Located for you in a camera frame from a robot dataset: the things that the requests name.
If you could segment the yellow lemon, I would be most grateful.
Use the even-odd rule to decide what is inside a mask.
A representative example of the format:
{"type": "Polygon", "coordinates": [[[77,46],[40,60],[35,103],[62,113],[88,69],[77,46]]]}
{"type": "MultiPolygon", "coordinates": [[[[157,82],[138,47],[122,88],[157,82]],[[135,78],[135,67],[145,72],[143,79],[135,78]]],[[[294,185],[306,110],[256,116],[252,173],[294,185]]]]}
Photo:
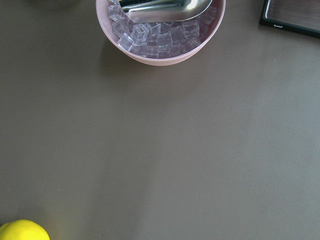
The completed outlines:
{"type": "Polygon", "coordinates": [[[49,240],[47,231],[39,224],[26,219],[5,223],[0,227],[1,240],[49,240]]]}

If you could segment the metal ice scoop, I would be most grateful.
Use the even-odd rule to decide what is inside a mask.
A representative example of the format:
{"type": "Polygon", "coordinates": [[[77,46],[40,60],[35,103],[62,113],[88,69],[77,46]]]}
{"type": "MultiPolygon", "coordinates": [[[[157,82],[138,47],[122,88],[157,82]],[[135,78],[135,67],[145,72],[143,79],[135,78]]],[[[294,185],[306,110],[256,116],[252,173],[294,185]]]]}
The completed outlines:
{"type": "Polygon", "coordinates": [[[135,23],[181,22],[202,14],[211,0],[120,0],[123,12],[135,23]]]}

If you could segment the clear ice cubes pile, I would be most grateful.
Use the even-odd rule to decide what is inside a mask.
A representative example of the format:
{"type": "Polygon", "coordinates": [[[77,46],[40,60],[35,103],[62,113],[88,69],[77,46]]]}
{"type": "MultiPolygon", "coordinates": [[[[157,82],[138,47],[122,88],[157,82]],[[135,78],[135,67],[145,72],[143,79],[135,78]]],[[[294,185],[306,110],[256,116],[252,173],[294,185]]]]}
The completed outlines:
{"type": "Polygon", "coordinates": [[[111,0],[108,17],[117,45],[134,55],[150,59],[168,59],[183,55],[201,45],[207,38],[218,9],[210,5],[190,20],[134,23],[125,16],[118,0],[111,0]]]}

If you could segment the pink bowl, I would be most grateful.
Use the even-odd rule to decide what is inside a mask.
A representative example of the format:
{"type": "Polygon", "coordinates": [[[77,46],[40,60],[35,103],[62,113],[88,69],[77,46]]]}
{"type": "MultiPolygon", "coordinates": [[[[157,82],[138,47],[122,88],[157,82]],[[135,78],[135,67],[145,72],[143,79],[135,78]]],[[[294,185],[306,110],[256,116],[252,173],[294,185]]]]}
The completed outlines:
{"type": "Polygon", "coordinates": [[[217,32],[223,20],[226,9],[225,0],[214,0],[212,2],[212,6],[216,8],[216,18],[211,22],[211,25],[208,27],[208,33],[205,36],[205,38],[201,41],[201,44],[199,46],[184,54],[175,57],[156,59],[133,54],[118,45],[119,38],[113,34],[112,20],[108,16],[109,5],[110,2],[108,0],[97,0],[95,3],[97,19],[105,36],[108,38],[112,45],[114,45],[119,51],[123,52],[128,57],[140,63],[151,66],[170,66],[178,64],[198,53],[201,49],[205,47],[205,45],[213,38],[213,36],[217,32]]]}

